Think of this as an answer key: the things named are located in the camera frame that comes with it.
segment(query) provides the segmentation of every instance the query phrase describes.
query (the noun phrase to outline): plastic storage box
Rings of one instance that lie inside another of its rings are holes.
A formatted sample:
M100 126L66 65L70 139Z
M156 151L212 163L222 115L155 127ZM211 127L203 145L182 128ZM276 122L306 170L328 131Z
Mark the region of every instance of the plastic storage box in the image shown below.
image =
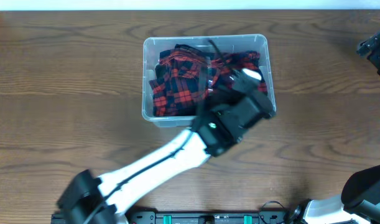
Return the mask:
M272 86L269 49L267 46L267 39L263 35L247 34L207 37L150 37L144 41L143 52L142 116L144 119L153 122L158 127L188 126L191 124L194 116L155 117L153 115L153 94L149 81L156 79L155 66L159 63L160 52L173 49L176 44L187 44L204 52L210 52L210 50L214 52L210 45L207 44L208 39L213 40L221 52L234 53L255 50L260 53L259 69L261 70L267 84L268 97L273 104L274 110L276 110L276 101Z

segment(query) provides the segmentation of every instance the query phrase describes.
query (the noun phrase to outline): black cable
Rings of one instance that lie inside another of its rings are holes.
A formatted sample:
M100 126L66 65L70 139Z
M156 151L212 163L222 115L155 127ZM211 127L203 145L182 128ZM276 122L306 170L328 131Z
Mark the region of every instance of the black cable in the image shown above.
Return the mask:
M121 189L121 187L124 185L124 184L127 184L130 180L132 180L133 178L135 178L136 176L138 176L139 174L155 167L156 165L160 164L161 162L164 162L166 161L167 159L170 159L172 157L174 157L180 150L183 150L183 147L186 145L186 143L188 143L188 141L191 139L192 135L193 135L194 132L191 132L187 138L184 140L183 144L178 147L175 151L171 152L168 156L165 156L163 158L161 158L160 160L146 166L145 168L135 172L134 174L132 174L130 177L122 180L120 183L118 183L116 185L116 187L107 195L104 197L104 200L88 215L88 217L86 218L86 220L83 222L83 224L89 224L89 222L94 218L94 216L99 212L99 210L103 207L104 203L110 198L110 196L112 196L115 192L119 191Z
M214 43L214 41L213 40L209 40L209 43L213 46L213 48L215 49L216 53L219 55L220 60L224 63L224 65L228 69L230 69L230 71L233 73L233 75L236 76L236 72L233 70L233 68L231 68L231 66L229 64L227 64L224 55L220 52L219 48L216 46L216 44Z
M281 203L279 203L278 201L268 201L268 202L266 202L266 203L260 208L260 212L262 212L262 209L263 209L266 205L271 204L271 203L279 204L279 205L280 205L285 211L287 211L287 209L286 209ZM263 215L260 216L260 219L262 220L262 222L263 222L264 224L270 224L270 223L267 223L266 221L264 221L264 217L263 217Z

